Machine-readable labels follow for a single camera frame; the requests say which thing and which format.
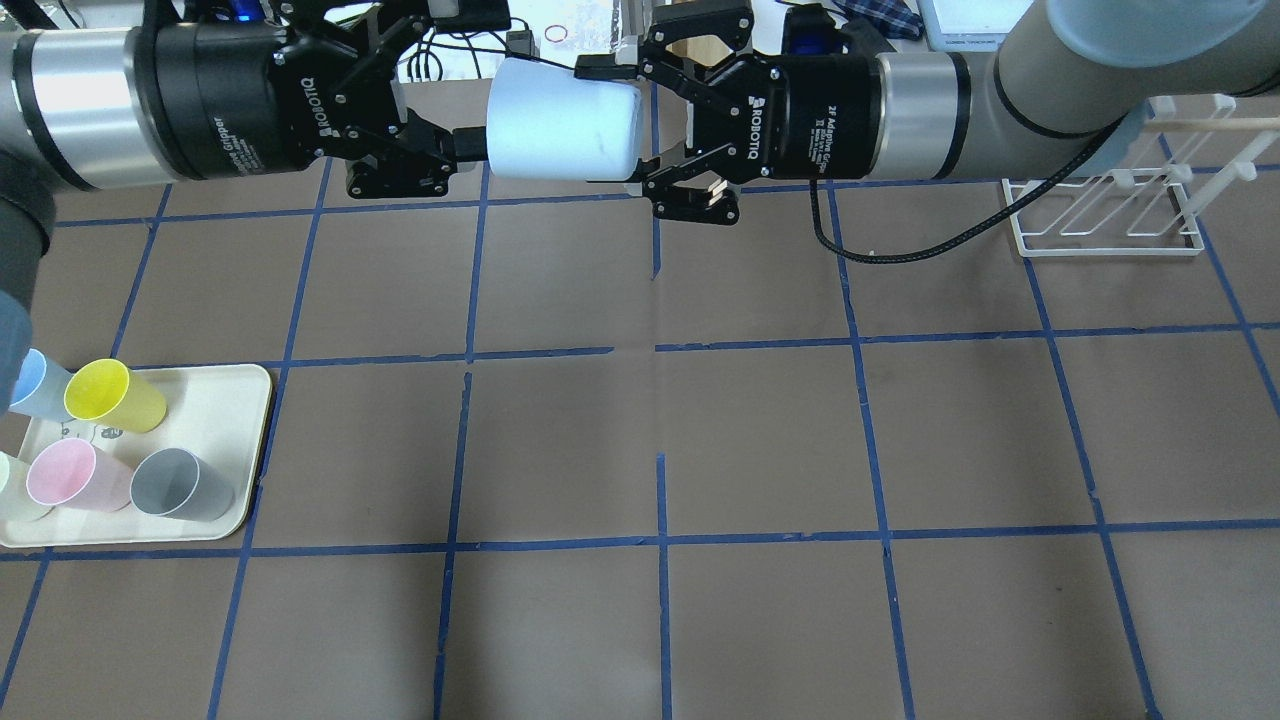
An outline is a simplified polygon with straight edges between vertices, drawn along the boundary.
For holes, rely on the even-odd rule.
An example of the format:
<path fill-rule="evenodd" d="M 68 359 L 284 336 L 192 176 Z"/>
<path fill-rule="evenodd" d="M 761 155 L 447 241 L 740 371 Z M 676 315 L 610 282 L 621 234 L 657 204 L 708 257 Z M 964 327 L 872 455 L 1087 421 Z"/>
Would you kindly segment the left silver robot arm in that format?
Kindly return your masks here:
<path fill-rule="evenodd" d="M 431 31 L 509 28 L 506 1 L 145 1 L 137 26 L 3 36 L 3 393 L 31 348 L 55 196 L 349 168 L 370 199 L 440 197 L 484 129 L 406 108 L 401 58 Z"/>

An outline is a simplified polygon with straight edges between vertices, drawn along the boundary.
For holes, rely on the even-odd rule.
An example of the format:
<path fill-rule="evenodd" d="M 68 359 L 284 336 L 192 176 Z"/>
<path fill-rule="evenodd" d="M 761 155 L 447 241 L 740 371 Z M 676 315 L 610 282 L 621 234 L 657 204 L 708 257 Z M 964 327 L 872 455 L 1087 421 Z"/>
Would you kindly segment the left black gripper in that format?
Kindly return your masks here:
<path fill-rule="evenodd" d="M 486 127 L 403 120 L 340 124 L 326 95 L 387 90 L 429 31 L 508 29 L 507 1 L 372 1 L 351 27 L 326 19 L 353 1 L 302 1 L 300 33 L 265 22 L 131 29 L 131 92 L 143 145 L 174 181 L 302 170 L 330 151 L 353 199 L 439 199 L 488 159 Z"/>

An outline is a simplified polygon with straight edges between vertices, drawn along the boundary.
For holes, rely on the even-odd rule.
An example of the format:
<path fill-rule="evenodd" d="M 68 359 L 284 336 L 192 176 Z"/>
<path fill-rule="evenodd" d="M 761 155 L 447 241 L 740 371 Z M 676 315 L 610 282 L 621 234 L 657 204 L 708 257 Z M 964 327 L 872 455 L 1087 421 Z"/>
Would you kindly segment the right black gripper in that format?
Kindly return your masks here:
<path fill-rule="evenodd" d="M 736 114 L 694 105 L 690 149 L 640 161 L 640 190 L 657 219 L 735 225 L 733 183 L 851 181 L 869 176 L 881 129 L 881 72 L 851 54 L 733 55 L 709 68 L 676 54 L 691 38 L 742 51 L 754 27 L 749 1 L 657 6 L 634 50 L 581 55 L 576 79 L 648 79 L 687 101 L 728 101 Z"/>

